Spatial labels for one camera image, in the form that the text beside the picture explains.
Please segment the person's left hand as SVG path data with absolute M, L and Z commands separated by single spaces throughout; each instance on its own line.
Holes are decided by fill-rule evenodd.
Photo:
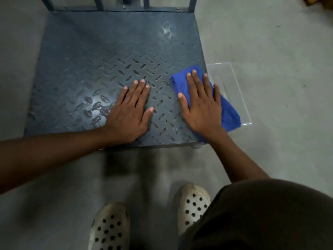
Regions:
M 150 86 L 145 88 L 136 104 L 126 104 L 126 96 L 119 106 L 113 106 L 102 130 L 105 132 L 107 146 L 130 144 L 143 135 L 147 128 L 141 128 L 140 122 L 146 108 Z

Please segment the person's right hand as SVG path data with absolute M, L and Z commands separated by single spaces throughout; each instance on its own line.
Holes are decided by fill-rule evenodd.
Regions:
M 186 75 L 190 93 L 190 116 L 185 121 L 194 132 L 206 140 L 205 136 L 211 129 L 221 126 L 222 107 L 221 104 L 217 105 L 214 101 L 214 89 L 211 88 L 207 74 L 203 74 L 202 77 L 206 98 L 191 98 L 191 74 L 187 73 Z

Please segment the blue cleaning cloth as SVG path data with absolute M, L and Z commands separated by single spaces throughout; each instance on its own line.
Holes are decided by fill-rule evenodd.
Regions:
M 199 65 L 188 67 L 184 70 L 181 70 L 177 73 L 171 75 L 172 88 L 176 95 L 182 93 L 187 100 L 188 108 L 190 108 L 190 93 L 188 88 L 188 82 L 186 79 L 187 73 L 192 73 L 193 70 L 196 70 L 199 76 L 199 79 L 202 82 L 203 71 Z M 221 113 L 221 126 L 227 131 L 233 131 L 241 127 L 241 119 L 238 112 L 235 108 L 227 101 L 227 99 L 221 95 L 220 103 L 222 107 Z

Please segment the person's right forearm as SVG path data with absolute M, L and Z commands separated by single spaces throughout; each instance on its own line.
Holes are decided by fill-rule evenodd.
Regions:
M 235 144 L 221 126 L 211 129 L 205 138 L 220 159 L 231 183 L 270 179 L 268 174 Z

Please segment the person's left forearm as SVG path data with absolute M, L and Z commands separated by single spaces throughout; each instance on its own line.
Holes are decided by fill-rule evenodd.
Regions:
M 0 141 L 0 194 L 112 143 L 104 127 Z

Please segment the clear plastic tray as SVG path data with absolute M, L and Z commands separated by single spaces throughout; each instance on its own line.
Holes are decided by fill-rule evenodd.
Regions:
M 207 64 L 207 73 L 212 84 L 218 84 L 222 96 L 233 106 L 240 116 L 241 126 L 252 124 L 246 102 L 240 89 L 231 62 Z

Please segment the grey metal platform cart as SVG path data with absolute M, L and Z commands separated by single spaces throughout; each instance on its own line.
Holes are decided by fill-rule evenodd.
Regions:
M 128 147 L 203 141 L 181 116 L 171 75 L 206 63 L 194 15 L 197 0 L 41 0 L 48 9 L 24 137 L 91 130 L 106 122 L 121 90 L 150 87 L 148 131 Z

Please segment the person's right white perforated clog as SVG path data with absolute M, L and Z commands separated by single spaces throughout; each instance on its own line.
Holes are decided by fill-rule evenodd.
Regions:
M 204 188 L 194 184 L 182 187 L 177 211 L 179 236 L 203 216 L 210 203 L 211 197 Z

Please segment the person's white perforated clog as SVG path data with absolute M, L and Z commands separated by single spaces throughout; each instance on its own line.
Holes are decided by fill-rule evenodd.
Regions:
M 104 206 L 93 220 L 88 250 L 129 250 L 131 220 L 122 202 Z
M 204 188 L 194 184 L 182 187 L 177 211 L 179 236 L 203 216 L 210 203 L 211 197 Z

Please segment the person's left white perforated clog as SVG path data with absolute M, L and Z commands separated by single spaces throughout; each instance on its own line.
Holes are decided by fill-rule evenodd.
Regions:
M 129 250 L 131 220 L 122 202 L 104 206 L 93 220 L 88 250 Z

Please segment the person's dark trouser leg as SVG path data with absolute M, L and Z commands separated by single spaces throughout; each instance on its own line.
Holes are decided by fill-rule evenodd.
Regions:
M 226 185 L 195 217 L 179 250 L 333 250 L 333 198 L 290 181 Z

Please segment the brown cardboard box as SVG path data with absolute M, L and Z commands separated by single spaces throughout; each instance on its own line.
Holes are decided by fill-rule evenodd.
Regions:
M 333 10 L 333 0 L 303 0 L 307 6 L 321 3 L 324 9 Z

